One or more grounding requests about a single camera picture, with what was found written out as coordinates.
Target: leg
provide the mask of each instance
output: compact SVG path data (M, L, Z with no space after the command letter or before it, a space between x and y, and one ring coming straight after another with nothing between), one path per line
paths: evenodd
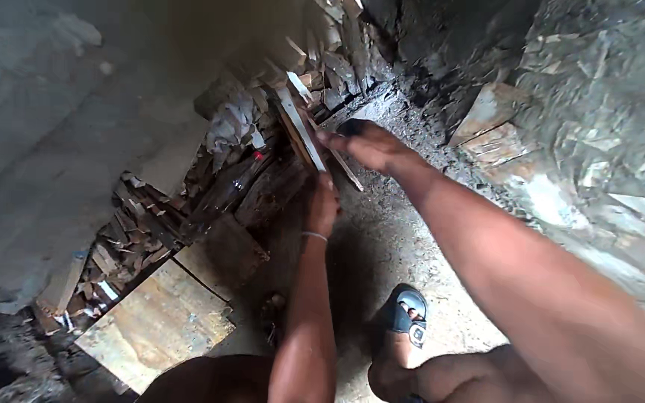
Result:
M368 372L373 392L383 400L405 402L417 395L429 403L554 401L512 346L438 356L407 369L406 354L413 347L406 338L389 332L383 352Z
M190 359L156 378L137 402L263 403L271 368L271 357Z

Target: wrist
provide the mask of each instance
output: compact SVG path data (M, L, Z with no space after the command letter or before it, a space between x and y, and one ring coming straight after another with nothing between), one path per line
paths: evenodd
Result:
M389 176L397 179L399 175L415 166L426 167L429 164L417 152L407 149L394 154L385 164L385 170Z

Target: black sandal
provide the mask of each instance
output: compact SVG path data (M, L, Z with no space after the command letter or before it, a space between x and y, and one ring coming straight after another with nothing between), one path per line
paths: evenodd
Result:
M415 309L417 312L414 319L409 316L410 309ZM407 333L410 342L417 348L422 348L427 331L427 301L415 287L404 283L398 284L382 306L381 314L387 322L387 330Z

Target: plywood sheet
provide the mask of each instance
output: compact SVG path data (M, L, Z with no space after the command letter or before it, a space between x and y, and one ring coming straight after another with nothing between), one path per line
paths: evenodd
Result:
M233 215L225 213L211 224L202 240L181 249L175 259L230 300L269 255Z
M76 344L140 394L166 369L207 353L229 335L234 326L226 309L168 261Z

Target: wooden board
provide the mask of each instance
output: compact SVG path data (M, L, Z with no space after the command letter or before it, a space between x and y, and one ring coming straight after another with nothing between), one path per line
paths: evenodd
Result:
M263 171L235 212L243 227L263 227L290 199L308 178L308 170L299 159L274 160Z
M141 394L166 369L207 353L235 329L224 310L223 301L167 261L76 344Z
M233 215L225 213L200 241L184 247L175 259L222 298L231 300L269 255Z
M44 312L49 315L64 313L71 296L74 295L87 256L88 251L86 250L73 252L69 267L53 274L47 287L37 297L37 303Z
M314 142L310 138L308 129L305 127L305 124L300 118L300 114L298 113L297 108L295 107L295 103L292 101L290 90L287 89L286 87L278 88L276 89L276 93L280 98L280 106L282 107L282 110L283 110L281 112L281 115L287 115L289 117L290 122L292 122L292 125L295 128L294 134L297 134L298 136L300 136L300 139L302 140L302 144L305 146L305 151L308 152L308 155L312 160L312 163L315 165L315 169L317 169L318 171L326 172L327 169L325 168L325 164L320 158L320 154L318 153L318 150L315 148Z

